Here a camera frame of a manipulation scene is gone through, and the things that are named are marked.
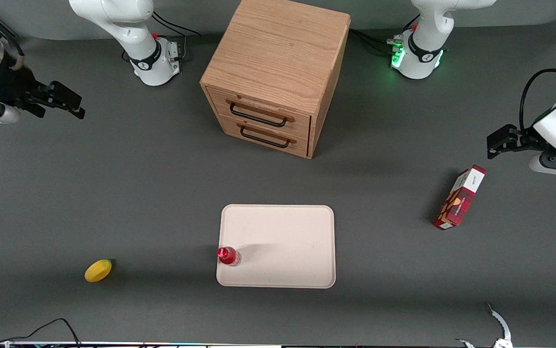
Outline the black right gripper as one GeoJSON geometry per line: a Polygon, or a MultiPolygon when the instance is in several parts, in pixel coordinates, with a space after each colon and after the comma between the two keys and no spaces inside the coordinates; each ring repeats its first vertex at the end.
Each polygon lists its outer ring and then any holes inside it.
{"type": "Polygon", "coordinates": [[[11,106],[26,105],[26,112],[44,118],[50,107],[68,112],[77,119],[84,119],[82,97],[59,81],[42,84],[35,79],[27,66],[12,69],[12,62],[0,64],[0,102],[11,106]]]}

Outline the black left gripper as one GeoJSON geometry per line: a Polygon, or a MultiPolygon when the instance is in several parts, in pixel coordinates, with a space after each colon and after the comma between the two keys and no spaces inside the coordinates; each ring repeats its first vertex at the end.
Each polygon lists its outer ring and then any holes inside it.
{"type": "Polygon", "coordinates": [[[486,137],[488,160],[506,151],[527,150],[547,152],[549,143],[534,129],[518,129],[514,125],[504,125],[486,137]]]}

